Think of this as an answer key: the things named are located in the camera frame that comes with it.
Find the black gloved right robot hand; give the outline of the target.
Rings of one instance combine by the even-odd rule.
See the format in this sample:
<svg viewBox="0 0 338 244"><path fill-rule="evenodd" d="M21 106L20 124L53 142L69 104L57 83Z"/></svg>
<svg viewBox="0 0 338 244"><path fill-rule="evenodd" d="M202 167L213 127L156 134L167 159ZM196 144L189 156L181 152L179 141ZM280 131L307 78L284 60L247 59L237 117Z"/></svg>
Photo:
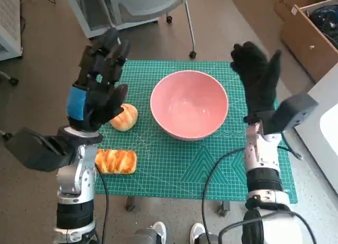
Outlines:
<svg viewBox="0 0 338 244"><path fill-rule="evenodd" d="M234 44L230 66L239 75L245 90L248 109L246 121L257 119L257 114L275 110L276 87L281 74L281 50L268 60L254 43Z"/></svg>

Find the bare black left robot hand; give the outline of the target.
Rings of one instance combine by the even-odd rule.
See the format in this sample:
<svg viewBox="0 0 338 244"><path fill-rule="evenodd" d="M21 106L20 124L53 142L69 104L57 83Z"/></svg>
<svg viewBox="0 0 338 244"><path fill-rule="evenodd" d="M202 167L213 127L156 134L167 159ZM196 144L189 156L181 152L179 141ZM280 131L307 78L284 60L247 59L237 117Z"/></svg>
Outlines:
<svg viewBox="0 0 338 244"><path fill-rule="evenodd" d="M72 84L67 103L69 125L82 132L96 132L123 112L128 85L115 85L121 78L130 43L108 29L86 46L80 73Z"/></svg>

